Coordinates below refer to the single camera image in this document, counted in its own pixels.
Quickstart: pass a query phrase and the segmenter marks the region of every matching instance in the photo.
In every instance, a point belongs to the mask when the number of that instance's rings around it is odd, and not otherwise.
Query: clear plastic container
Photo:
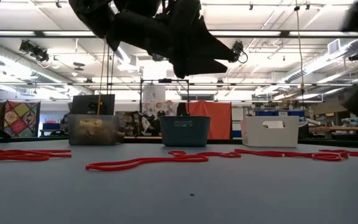
[[[112,146],[124,141],[125,126],[117,116],[69,114],[70,145]]]

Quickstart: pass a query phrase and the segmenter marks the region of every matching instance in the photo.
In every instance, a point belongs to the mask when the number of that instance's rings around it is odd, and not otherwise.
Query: gray table
[[[96,172],[85,170],[85,165],[169,156],[169,150],[186,148],[159,144],[73,147],[67,141],[9,143],[0,148],[73,151],[71,159],[0,162],[1,224],[358,223],[358,157],[322,162],[243,155]],[[234,148],[245,146],[186,150],[229,152]],[[299,145],[288,150],[330,148]]]

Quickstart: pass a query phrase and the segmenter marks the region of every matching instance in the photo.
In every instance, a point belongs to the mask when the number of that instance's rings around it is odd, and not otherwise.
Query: handle
[[[285,128],[285,122],[284,121],[264,121],[262,123],[262,126],[264,128],[269,128],[269,129],[282,129],[282,128]]]
[[[192,127],[192,121],[175,121],[173,124],[175,127]]]

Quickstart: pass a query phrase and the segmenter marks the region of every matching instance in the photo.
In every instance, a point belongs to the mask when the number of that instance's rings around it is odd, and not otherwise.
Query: black monitor
[[[114,115],[115,95],[100,95],[99,115]],[[74,96],[71,114],[98,114],[99,95]]]

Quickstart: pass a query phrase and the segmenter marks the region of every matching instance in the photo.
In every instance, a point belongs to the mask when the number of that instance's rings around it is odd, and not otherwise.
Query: orange board
[[[190,116],[209,116],[208,139],[230,139],[231,104],[197,101],[190,103]]]

